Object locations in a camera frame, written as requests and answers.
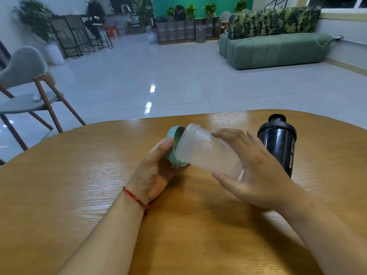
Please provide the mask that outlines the clear plastic shaker cup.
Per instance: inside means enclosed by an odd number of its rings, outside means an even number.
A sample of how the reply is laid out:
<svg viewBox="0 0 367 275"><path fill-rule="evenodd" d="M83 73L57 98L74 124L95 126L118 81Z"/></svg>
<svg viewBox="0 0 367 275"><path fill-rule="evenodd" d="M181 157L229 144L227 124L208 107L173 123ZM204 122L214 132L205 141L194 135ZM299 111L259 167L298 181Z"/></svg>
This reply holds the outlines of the clear plastic shaker cup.
<svg viewBox="0 0 367 275"><path fill-rule="evenodd" d="M205 171L218 171L239 180L243 167L228 143L198 124L189 124L175 149L175 158Z"/></svg>

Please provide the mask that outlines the black shaker bottle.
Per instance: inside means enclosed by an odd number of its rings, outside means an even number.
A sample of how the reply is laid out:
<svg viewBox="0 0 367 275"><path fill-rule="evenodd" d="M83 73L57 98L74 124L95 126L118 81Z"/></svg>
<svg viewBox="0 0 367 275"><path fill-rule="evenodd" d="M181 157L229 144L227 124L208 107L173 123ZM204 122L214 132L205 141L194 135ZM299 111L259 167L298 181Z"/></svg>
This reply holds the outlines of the black shaker bottle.
<svg viewBox="0 0 367 275"><path fill-rule="evenodd" d="M259 128L257 137L291 177L297 134L296 129L287 123L286 117L270 115L268 122Z"/></svg>

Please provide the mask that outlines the large plant in white pot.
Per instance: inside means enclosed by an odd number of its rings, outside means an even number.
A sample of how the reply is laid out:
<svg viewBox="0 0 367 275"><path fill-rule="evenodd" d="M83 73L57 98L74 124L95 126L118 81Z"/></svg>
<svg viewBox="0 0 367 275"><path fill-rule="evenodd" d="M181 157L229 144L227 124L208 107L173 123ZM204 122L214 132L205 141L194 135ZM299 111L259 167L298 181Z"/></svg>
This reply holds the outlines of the large plant in white pot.
<svg viewBox="0 0 367 275"><path fill-rule="evenodd" d="M19 0L14 12L19 21L42 41L48 59L54 66L65 64L65 59L54 39L52 10L39 0Z"/></svg>

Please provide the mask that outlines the dark low shelf unit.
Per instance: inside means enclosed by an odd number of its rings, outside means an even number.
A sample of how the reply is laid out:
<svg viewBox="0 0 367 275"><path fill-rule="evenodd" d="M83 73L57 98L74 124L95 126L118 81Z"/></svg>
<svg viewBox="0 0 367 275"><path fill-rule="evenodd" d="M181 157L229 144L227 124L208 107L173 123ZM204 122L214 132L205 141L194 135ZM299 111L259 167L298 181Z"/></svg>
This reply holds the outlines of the dark low shelf unit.
<svg viewBox="0 0 367 275"><path fill-rule="evenodd" d="M195 42L196 26L206 25L206 41L218 40L219 16L213 18L194 18L193 20L176 21L158 21L156 22L156 33L159 45L180 44Z"/></svg>

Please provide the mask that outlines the tall indoor plant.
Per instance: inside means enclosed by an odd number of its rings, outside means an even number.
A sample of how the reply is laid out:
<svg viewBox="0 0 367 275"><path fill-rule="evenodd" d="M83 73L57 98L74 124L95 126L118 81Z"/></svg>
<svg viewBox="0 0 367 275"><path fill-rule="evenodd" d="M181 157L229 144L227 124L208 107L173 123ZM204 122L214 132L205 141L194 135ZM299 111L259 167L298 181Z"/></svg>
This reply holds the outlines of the tall indoor plant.
<svg viewBox="0 0 367 275"><path fill-rule="evenodd" d="M145 32L153 31L154 6L152 0L134 0L134 10Z"/></svg>

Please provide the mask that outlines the window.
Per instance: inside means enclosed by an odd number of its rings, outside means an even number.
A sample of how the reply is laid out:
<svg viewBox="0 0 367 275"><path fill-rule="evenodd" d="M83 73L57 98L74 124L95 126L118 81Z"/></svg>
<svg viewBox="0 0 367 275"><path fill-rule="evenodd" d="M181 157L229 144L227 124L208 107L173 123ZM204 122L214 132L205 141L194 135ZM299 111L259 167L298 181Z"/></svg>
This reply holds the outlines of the window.
<svg viewBox="0 0 367 275"><path fill-rule="evenodd" d="M307 5L323 9L367 9L367 0L308 0Z"/></svg>

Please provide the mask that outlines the person's right forearm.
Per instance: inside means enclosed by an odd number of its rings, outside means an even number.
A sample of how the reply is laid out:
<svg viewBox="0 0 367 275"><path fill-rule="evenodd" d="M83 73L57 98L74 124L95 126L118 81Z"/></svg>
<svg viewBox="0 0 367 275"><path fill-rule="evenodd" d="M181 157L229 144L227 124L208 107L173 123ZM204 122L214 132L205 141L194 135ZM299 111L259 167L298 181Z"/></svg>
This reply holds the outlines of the person's right forearm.
<svg viewBox="0 0 367 275"><path fill-rule="evenodd" d="M324 275L367 275L367 238L338 217L324 202L307 193L272 199Z"/></svg>

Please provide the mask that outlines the green sofa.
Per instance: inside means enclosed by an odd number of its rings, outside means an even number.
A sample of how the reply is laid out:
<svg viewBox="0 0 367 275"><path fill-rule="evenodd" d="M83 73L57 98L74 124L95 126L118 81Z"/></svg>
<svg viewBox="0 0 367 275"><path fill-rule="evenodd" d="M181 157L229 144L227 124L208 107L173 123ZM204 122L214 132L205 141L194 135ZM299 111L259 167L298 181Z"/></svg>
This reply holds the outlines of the green sofa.
<svg viewBox="0 0 367 275"><path fill-rule="evenodd" d="M333 37L322 33L295 33L230 40L219 38L219 52L237 70L320 63Z"/></svg>

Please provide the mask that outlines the person's left hand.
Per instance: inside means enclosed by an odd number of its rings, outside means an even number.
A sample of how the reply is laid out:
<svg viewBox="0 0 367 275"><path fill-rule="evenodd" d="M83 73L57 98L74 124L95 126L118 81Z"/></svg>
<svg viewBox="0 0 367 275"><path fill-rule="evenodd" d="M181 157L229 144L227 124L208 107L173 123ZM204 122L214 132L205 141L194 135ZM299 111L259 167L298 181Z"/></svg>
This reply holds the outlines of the person's left hand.
<svg viewBox="0 0 367 275"><path fill-rule="evenodd" d="M172 166L167 158L158 161L156 147L159 143L144 157L129 183L123 188L126 194L145 208L163 192L176 175L189 167Z"/></svg>

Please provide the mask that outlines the person's left forearm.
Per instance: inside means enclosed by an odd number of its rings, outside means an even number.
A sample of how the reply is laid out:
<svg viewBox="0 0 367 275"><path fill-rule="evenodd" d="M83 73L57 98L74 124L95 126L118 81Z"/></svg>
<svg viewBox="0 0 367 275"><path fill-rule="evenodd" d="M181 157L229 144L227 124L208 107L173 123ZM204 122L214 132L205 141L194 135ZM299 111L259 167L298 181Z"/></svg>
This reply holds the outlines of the person's left forearm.
<svg viewBox="0 0 367 275"><path fill-rule="evenodd" d="M123 190L57 275L128 275L144 212Z"/></svg>

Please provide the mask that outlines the patterned laundry basket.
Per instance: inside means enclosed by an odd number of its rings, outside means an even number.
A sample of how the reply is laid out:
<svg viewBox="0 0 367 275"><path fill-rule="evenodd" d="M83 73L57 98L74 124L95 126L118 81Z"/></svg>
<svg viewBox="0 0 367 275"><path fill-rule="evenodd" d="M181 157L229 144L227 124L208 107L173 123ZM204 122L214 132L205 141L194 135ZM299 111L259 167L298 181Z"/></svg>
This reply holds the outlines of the patterned laundry basket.
<svg viewBox="0 0 367 275"><path fill-rule="evenodd" d="M195 27L195 43L203 44L206 42L206 25Z"/></svg>

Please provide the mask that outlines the grey dining chair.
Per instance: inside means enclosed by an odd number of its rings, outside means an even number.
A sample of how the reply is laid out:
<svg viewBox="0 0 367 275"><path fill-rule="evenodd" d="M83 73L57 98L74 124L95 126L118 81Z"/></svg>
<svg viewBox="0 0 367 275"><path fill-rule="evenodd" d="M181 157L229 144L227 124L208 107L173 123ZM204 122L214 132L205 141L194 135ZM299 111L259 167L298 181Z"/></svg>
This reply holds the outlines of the grey dining chair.
<svg viewBox="0 0 367 275"><path fill-rule="evenodd" d="M220 35L222 35L223 33L225 33L226 29L229 27L229 19L231 16L231 12L230 11L224 11L220 18L219 18L219 31L220 31Z"/></svg>

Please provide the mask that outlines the black backpack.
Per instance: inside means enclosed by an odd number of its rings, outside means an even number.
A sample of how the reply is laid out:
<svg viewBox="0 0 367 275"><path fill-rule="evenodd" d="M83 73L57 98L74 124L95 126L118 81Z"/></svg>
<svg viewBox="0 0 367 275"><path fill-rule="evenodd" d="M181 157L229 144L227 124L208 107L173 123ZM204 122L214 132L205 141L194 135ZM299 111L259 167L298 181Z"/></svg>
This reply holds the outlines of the black backpack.
<svg viewBox="0 0 367 275"><path fill-rule="evenodd" d="M175 12L174 12L174 20L176 22L185 21L186 18L186 12L183 5L176 5L175 6Z"/></svg>

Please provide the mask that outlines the grey chair with wooden legs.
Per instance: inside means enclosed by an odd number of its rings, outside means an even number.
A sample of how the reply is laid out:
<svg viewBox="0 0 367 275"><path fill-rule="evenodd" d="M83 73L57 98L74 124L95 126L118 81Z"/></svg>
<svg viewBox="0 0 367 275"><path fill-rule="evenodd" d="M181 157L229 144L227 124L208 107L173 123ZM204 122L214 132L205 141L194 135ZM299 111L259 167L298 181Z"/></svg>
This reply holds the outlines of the grey chair with wooden legs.
<svg viewBox="0 0 367 275"><path fill-rule="evenodd" d="M35 84L36 94L28 93L14 96L9 92L10 88L29 83ZM36 114L36 111L48 111L57 131L63 133L60 122L52 108L54 102L62 102L82 126L86 125L85 121L67 102L63 93L56 88L56 82L48 64L34 47L24 46L13 53L8 65L0 71L0 92L8 97L8 100L0 102L0 120L23 151L26 151L28 147L7 118L9 114L28 113L52 131L53 126Z"/></svg>

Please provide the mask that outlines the green shaker lid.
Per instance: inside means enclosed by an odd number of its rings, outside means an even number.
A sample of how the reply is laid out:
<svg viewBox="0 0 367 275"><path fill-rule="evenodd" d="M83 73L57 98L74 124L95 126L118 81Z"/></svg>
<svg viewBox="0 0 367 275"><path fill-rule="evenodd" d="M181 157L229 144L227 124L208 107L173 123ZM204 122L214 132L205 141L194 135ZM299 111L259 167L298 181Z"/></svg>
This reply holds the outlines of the green shaker lid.
<svg viewBox="0 0 367 275"><path fill-rule="evenodd" d="M170 128L167 133L167 138L173 138L174 140L172 148L165 154L165 158L168 159L172 166L185 167L189 165L187 162L182 162L176 158L177 147L185 129L185 126L177 125Z"/></svg>

